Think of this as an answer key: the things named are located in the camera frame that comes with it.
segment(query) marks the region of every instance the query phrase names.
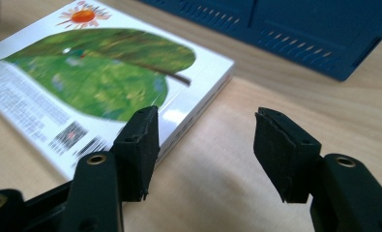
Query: clamp jaw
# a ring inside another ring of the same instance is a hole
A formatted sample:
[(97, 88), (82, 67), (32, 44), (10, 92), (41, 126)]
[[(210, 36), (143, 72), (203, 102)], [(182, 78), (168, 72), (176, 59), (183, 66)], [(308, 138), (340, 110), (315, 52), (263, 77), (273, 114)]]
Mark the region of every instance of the clamp jaw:
[(0, 190), (0, 231), (124, 231), (122, 202), (145, 199), (159, 151), (158, 108), (140, 109), (110, 151), (78, 162), (72, 181), (26, 202)]
[(382, 187), (358, 160), (322, 158), (321, 144), (284, 114), (260, 107), (254, 153), (282, 201), (306, 203), (315, 231), (382, 231)]

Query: sun illustration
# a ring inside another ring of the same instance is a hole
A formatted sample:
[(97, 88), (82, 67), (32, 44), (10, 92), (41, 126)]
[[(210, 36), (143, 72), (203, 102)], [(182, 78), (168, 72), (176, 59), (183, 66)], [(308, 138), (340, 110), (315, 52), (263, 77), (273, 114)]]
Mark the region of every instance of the sun illustration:
[(107, 20), (110, 18), (108, 12), (104, 11), (105, 9), (100, 9), (94, 5), (89, 5), (85, 1), (80, 1), (77, 3), (77, 6), (73, 9), (69, 9), (67, 12), (62, 12), (62, 18), (67, 20), (57, 24), (62, 25), (69, 23), (66, 28), (69, 28), (74, 25), (74, 29), (83, 29), (88, 26), (99, 26), (98, 20)]

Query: blue plastic box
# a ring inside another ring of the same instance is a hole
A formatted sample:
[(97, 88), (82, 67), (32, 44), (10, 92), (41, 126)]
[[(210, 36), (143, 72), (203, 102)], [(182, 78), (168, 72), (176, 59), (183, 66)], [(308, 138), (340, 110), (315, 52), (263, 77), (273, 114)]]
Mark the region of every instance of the blue plastic box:
[(382, 41), (382, 0), (140, 0), (345, 80)]

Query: book cover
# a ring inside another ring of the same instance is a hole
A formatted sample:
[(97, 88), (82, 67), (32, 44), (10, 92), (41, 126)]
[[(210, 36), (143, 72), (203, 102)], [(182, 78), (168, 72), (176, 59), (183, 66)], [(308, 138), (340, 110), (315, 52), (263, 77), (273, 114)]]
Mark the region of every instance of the book cover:
[(159, 107), (161, 160), (233, 61), (97, 1), (74, 1), (0, 42), (0, 114), (70, 180), (133, 113)]

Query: table surface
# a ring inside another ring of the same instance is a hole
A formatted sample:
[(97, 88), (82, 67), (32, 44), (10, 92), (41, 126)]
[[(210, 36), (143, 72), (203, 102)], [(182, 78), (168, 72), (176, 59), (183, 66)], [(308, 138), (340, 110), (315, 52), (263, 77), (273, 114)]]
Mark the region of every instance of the table surface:
[[(309, 203), (283, 204), (253, 154), (259, 106), (288, 115), (323, 144), (321, 155), (360, 160), (382, 185), (382, 43), (338, 82), (140, 2), (104, 2), (236, 61), (154, 172), (147, 200), (124, 206), (126, 231), (312, 231)], [(68, 3), (0, 0), (0, 41)], [(64, 182), (0, 116), (0, 189), (30, 199)]]

